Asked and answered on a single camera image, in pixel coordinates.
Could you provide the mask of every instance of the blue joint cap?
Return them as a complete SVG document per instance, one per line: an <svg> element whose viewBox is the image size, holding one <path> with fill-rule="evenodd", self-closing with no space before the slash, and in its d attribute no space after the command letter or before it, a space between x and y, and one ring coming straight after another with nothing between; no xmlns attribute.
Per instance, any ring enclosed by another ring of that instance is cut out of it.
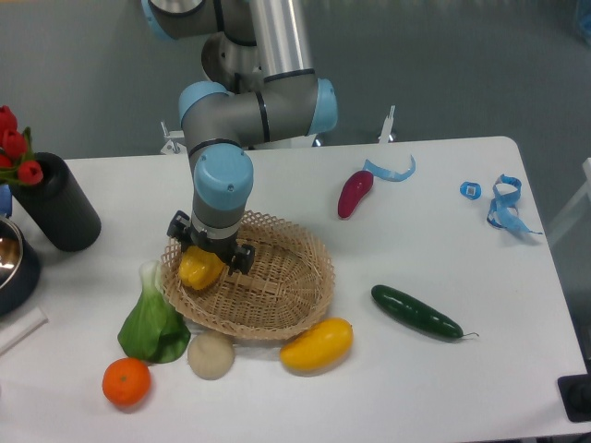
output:
<svg viewBox="0 0 591 443"><path fill-rule="evenodd" d="M235 210L247 203L254 183L252 160L236 145L217 143L199 156L193 180L201 199L216 210Z"/></svg>
<svg viewBox="0 0 591 443"><path fill-rule="evenodd" d="M332 83L325 78L319 78L316 109L314 110L308 135L330 131L336 126L338 120L339 110Z"/></svg>
<svg viewBox="0 0 591 443"><path fill-rule="evenodd" d="M214 81L198 81L190 86L187 86L178 99L178 116L181 126L183 125L183 118L188 111L188 108L193 106L199 100L212 94L228 94L228 90L220 83Z"/></svg>
<svg viewBox="0 0 591 443"><path fill-rule="evenodd" d="M160 40L173 41L174 39L160 27L160 23L158 23L158 20L151 10L150 0L141 0L141 7L144 9L144 16L146 16L146 20L150 25L151 31L156 35L156 37L158 37Z"/></svg>

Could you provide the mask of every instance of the toy yellow pepper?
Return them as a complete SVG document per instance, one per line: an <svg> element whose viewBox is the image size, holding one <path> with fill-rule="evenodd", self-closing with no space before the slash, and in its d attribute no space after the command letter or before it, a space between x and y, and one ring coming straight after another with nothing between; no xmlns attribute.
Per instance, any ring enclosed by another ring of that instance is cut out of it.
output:
<svg viewBox="0 0 591 443"><path fill-rule="evenodd" d="M212 284L220 276L224 266L212 252L190 246L181 259L178 277L184 285L199 290Z"/></svg>

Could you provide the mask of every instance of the toy orange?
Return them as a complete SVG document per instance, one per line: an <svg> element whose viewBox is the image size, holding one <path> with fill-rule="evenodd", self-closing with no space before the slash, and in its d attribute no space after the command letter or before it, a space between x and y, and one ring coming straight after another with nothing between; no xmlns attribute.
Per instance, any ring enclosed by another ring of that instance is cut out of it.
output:
<svg viewBox="0 0 591 443"><path fill-rule="evenodd" d="M122 358L104 371L104 396L116 406L136 404L148 393L150 385L150 370L137 358Z"/></svg>

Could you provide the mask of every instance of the yellow mango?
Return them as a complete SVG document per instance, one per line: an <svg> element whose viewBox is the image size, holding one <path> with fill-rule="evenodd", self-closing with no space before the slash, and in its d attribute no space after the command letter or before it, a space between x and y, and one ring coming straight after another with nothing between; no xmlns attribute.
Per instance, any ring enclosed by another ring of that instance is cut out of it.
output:
<svg viewBox="0 0 591 443"><path fill-rule="evenodd" d="M316 371L344 356L353 344L353 328L346 320L333 317L308 329L279 352L289 369Z"/></svg>
<svg viewBox="0 0 591 443"><path fill-rule="evenodd" d="M181 258L178 278L185 286L195 290L203 289L216 281L224 266L218 256L212 252L190 246Z"/></svg>

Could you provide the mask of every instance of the silver pot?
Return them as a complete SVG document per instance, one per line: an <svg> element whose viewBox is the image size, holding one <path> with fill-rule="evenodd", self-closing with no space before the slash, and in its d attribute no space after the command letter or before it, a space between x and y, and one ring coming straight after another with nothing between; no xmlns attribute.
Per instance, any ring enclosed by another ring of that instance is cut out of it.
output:
<svg viewBox="0 0 591 443"><path fill-rule="evenodd" d="M0 316L14 311L32 294L41 263L15 223L0 216Z"/></svg>

